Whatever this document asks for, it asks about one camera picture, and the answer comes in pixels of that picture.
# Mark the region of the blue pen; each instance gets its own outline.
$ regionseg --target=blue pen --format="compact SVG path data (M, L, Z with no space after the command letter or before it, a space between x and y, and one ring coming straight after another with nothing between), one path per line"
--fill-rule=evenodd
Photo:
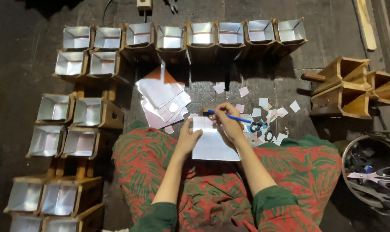
M215 113L215 111L213 110L208 110L208 113ZM245 123L249 123L249 124L252 124L252 122L250 120L247 120L247 119L242 119L242 118L238 118L238 117L234 117L232 115L229 115L229 114L226 114L227 117L229 117L230 119L234 119L234 120L237 120L237 121L241 121L241 122L245 122Z

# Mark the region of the metal bucket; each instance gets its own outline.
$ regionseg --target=metal bucket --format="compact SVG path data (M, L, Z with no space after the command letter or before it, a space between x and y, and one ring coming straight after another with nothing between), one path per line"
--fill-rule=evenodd
M359 143L363 147L369 147L374 151L374 154L370 157L373 167L370 173L373 173L378 169L390 167L390 140L384 138L383 136L366 134L358 137L353 141L341 140L333 143L338 148L338 151L342 156L342 174L344 177L344 181L346 182L346 185L350 189L350 191L354 194L354 196L356 196L358 199L368 204L369 206L372 206L374 208L383 208L383 205L377 198L373 196L367 196L367 194L364 194L363 192L354 190L351 187L350 182L356 182L356 180L349 180L347 178L348 172L346 172L345 168L346 156L352 146L356 143ZM368 185L373 186L372 183L366 183L365 186L369 187Z

